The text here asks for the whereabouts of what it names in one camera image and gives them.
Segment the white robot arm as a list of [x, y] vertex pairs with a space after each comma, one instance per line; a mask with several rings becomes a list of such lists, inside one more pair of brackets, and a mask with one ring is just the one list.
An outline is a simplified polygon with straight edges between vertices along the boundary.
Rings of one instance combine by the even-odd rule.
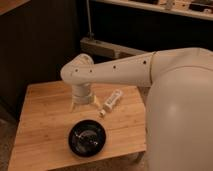
[[79, 102], [92, 83], [147, 87], [149, 171], [213, 171], [213, 51], [170, 49], [99, 64], [80, 54], [61, 78]]

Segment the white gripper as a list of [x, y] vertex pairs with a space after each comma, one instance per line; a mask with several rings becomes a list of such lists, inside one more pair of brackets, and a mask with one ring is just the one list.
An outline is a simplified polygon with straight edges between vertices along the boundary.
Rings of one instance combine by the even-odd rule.
[[70, 105], [70, 111], [75, 109], [75, 104], [86, 105], [93, 102], [93, 105], [100, 109], [101, 105], [94, 93], [91, 90], [90, 84], [81, 84], [72, 86], [72, 100]]

